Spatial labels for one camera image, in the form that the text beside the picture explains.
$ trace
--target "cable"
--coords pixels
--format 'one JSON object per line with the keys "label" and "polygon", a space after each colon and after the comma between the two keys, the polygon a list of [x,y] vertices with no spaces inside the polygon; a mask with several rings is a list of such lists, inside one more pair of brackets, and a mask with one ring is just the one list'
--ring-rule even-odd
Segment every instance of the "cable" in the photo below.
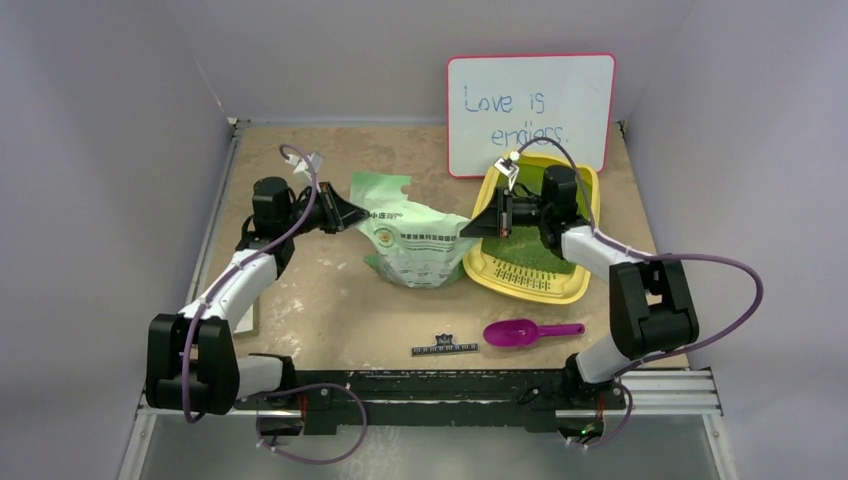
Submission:
{"label": "cable", "polygon": [[265,449],[268,450],[271,453],[276,453],[277,455],[286,457],[290,460],[295,460],[295,461],[306,463],[306,464],[309,464],[309,465],[329,465],[331,463],[340,462],[340,461],[348,458],[349,456],[353,455],[353,452],[355,452],[359,448],[359,446],[362,445],[363,440],[365,440],[365,433],[368,431],[368,419],[367,419],[367,416],[365,415],[365,405],[362,403],[362,400],[360,400],[359,397],[356,396],[355,393],[350,391],[350,389],[342,387],[341,385],[336,385],[335,383],[316,383],[314,385],[307,385],[305,387],[293,388],[291,390],[286,390],[286,391],[283,391],[283,392],[262,393],[262,394],[258,394],[257,397],[261,397],[261,398],[285,397],[285,396],[288,396],[288,395],[294,395],[296,393],[305,392],[305,391],[308,391],[308,390],[316,390],[316,389],[319,389],[319,388],[332,388],[332,389],[335,389],[335,390],[341,390],[341,391],[345,392],[346,394],[348,394],[350,396],[350,398],[352,398],[353,401],[356,402],[356,406],[359,407],[359,412],[362,414],[362,431],[359,432],[359,438],[356,439],[356,443],[353,444],[353,447],[351,447],[350,450],[339,455],[338,457],[329,458],[329,459],[326,459],[326,460],[318,460],[318,459],[314,459],[314,458],[302,457],[300,455],[295,455],[294,453],[289,453],[289,452],[280,450],[277,447],[268,444],[268,442],[266,442],[265,439],[262,438],[262,430],[259,428],[259,420],[261,419],[261,417],[256,418],[256,437],[259,440],[259,442],[256,444],[256,448],[265,447]]}
{"label": "cable", "polygon": [[627,394],[627,398],[628,398],[627,411],[624,413],[624,419],[621,421],[621,423],[618,425],[618,427],[616,427],[615,430],[612,431],[612,433],[603,437],[599,442],[594,443],[591,446],[589,446],[589,445],[584,446],[584,448],[589,448],[589,447],[593,448],[593,447],[601,446],[601,445],[607,443],[613,437],[615,437],[618,434],[618,432],[620,432],[621,429],[624,428],[624,425],[630,419],[630,414],[633,411],[633,395],[630,393],[630,390],[628,390],[627,387],[625,387],[624,384],[620,380],[620,377],[623,374],[625,374],[625,373],[627,373],[631,370],[634,370],[639,365],[643,365],[645,363],[653,362],[655,360],[660,360],[660,359],[663,359],[663,358],[669,358],[669,357],[674,357],[674,356],[677,356],[677,355],[682,355],[684,353],[694,352],[695,350],[698,350],[700,348],[704,348],[708,345],[712,345],[713,343],[715,343],[715,342],[721,340],[722,338],[726,337],[727,335],[729,335],[731,332],[733,332],[734,330],[739,328],[743,323],[745,323],[749,318],[751,318],[751,316],[754,315],[754,312],[756,312],[757,309],[760,307],[760,304],[763,301],[763,294],[764,294],[763,280],[760,277],[760,275],[757,273],[757,271],[753,269],[753,267],[751,267],[750,265],[747,265],[743,262],[740,262],[738,260],[734,260],[732,258],[722,257],[722,256],[719,256],[719,255],[710,255],[710,254],[706,254],[706,253],[651,254],[651,253],[643,252],[643,251],[640,251],[640,250],[632,249],[629,246],[624,245],[624,244],[612,239],[611,237],[607,236],[606,234],[601,232],[600,229],[598,229],[598,226],[595,223],[595,215],[592,212],[592,208],[591,208],[591,198],[589,197],[589,192],[586,189],[585,181],[583,180],[583,176],[580,175],[580,171],[577,168],[577,164],[574,162],[574,159],[571,158],[571,155],[568,154],[568,151],[565,149],[565,147],[563,147],[559,142],[557,142],[556,140],[554,140],[552,138],[536,137],[536,138],[531,139],[530,141],[528,141],[524,145],[522,145],[518,149],[518,153],[522,153],[530,145],[532,145],[536,142],[542,142],[542,141],[550,142],[557,149],[559,149],[559,151],[562,152],[562,154],[568,160],[568,163],[571,165],[571,168],[574,170],[574,172],[575,172],[574,177],[577,179],[577,184],[580,188],[580,192],[583,195],[583,199],[584,199],[585,204],[586,204],[586,210],[589,212],[589,225],[592,227],[592,235],[595,238],[597,238],[598,241],[600,241],[604,245],[611,247],[611,248],[614,248],[614,249],[624,253],[625,255],[629,255],[631,257],[638,258],[640,260],[649,260],[649,261],[694,260],[694,261],[712,262],[712,263],[719,263],[719,264],[722,264],[722,265],[729,265],[731,267],[736,267],[736,268],[744,271],[745,273],[750,275],[751,278],[754,280],[754,287],[755,287],[754,300],[751,302],[751,305],[748,307],[748,309],[745,310],[745,312],[743,312],[742,315],[739,318],[737,318],[735,321],[730,323],[730,325],[723,328],[718,333],[707,338],[706,340],[703,340],[701,342],[696,342],[696,343],[693,343],[691,345],[687,345],[683,348],[680,348],[678,350],[674,350],[674,351],[671,351],[671,352],[659,353],[659,354],[649,355],[649,356],[643,357],[642,359],[630,363],[629,365],[627,365],[626,367],[622,368],[621,370],[619,370],[618,372],[615,373],[614,378],[619,379],[619,380],[616,381],[616,384],[624,391],[624,393]]}
{"label": "cable", "polygon": [[207,293],[206,298],[203,299],[203,301],[197,307],[197,310],[194,312],[194,317],[192,317],[191,323],[189,323],[188,333],[186,334],[186,343],[185,343],[185,347],[183,348],[183,359],[182,359],[182,370],[181,370],[181,375],[182,375],[182,379],[181,379],[181,390],[182,391],[181,391],[181,393],[182,393],[182,404],[183,404],[183,416],[185,417],[186,422],[188,422],[188,423],[197,423],[197,421],[200,420],[204,415],[203,412],[199,413],[196,417],[193,417],[191,415],[191,392],[190,392],[190,385],[189,385],[189,373],[191,371],[190,368],[189,368],[190,357],[191,357],[191,345],[192,345],[192,340],[194,339],[195,332],[197,331],[197,326],[200,323],[200,318],[203,316],[203,313],[208,308],[211,307],[212,302],[215,300],[215,295],[218,294],[218,291],[221,290],[221,288],[231,278],[233,278],[233,275],[235,275],[236,272],[243,269],[245,266],[249,265],[250,262],[256,260],[256,258],[259,257],[260,255],[263,255],[267,251],[275,248],[277,245],[286,241],[289,237],[294,235],[294,233],[297,232],[297,230],[300,228],[300,226],[303,225],[303,222],[305,222],[306,219],[309,217],[309,214],[312,212],[312,207],[315,204],[315,197],[317,196],[317,192],[318,192],[318,176],[315,174],[315,169],[312,166],[312,162],[309,160],[309,158],[307,158],[306,155],[303,154],[303,152],[298,147],[295,147],[293,145],[287,145],[287,144],[281,144],[280,145],[280,155],[282,155],[283,158],[288,158],[288,155],[285,152],[286,149],[294,150],[295,153],[300,155],[300,158],[302,158],[303,161],[306,162],[306,167],[309,169],[309,174],[312,177],[312,189],[309,192],[309,201],[306,204],[306,209],[304,209],[303,214],[300,216],[300,218],[297,219],[297,221],[294,223],[294,225],[292,225],[292,227],[287,232],[283,233],[279,238],[277,238],[273,242],[269,243],[268,245],[265,245],[264,247],[260,248],[259,250],[253,252],[252,254],[247,256],[244,260],[239,262],[238,265],[233,266],[233,268],[229,269],[223,275],[218,277],[218,280],[212,285],[212,287],[209,288],[209,292]]}

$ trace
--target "scoop handle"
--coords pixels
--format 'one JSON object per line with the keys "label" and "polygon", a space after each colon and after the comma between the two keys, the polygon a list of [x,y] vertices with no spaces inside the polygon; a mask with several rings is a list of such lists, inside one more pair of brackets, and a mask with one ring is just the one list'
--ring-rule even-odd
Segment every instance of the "scoop handle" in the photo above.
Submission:
{"label": "scoop handle", "polygon": [[569,325],[539,325],[540,337],[552,337],[557,335],[581,335],[586,331],[586,326],[582,323],[572,323]]}

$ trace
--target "purple scoop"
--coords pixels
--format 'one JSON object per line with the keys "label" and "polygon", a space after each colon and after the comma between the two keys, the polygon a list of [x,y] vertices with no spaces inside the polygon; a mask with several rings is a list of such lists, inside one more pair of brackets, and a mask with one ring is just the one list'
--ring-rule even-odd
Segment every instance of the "purple scoop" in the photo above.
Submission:
{"label": "purple scoop", "polygon": [[582,323],[540,326],[529,318],[513,318],[489,325],[483,330],[483,338],[496,347],[526,347],[541,337],[580,335],[585,330]]}

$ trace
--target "whiteboard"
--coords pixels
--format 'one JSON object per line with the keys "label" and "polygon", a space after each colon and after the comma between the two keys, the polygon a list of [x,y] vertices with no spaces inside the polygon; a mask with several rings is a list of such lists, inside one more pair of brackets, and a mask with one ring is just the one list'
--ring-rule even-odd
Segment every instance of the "whiteboard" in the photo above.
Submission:
{"label": "whiteboard", "polygon": [[[448,61],[448,172],[481,177],[534,137],[577,163],[604,167],[615,84],[609,53],[454,57]],[[562,158],[550,143],[527,152]]]}

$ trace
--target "gray wall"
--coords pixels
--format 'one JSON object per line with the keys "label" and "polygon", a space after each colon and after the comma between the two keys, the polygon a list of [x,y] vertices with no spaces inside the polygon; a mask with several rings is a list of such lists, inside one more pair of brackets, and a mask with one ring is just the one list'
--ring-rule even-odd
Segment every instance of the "gray wall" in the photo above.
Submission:
{"label": "gray wall", "polygon": [[3,0],[0,65],[0,478],[114,478],[228,125],[159,0]]}
{"label": "gray wall", "polygon": [[[848,467],[846,24],[845,2],[700,1],[628,133],[658,247],[764,277],[760,312],[693,355],[715,368],[742,478]],[[690,271],[705,333],[750,302],[744,274]]]}
{"label": "gray wall", "polygon": [[458,54],[611,51],[626,117],[694,0],[169,0],[229,116],[444,121]]}

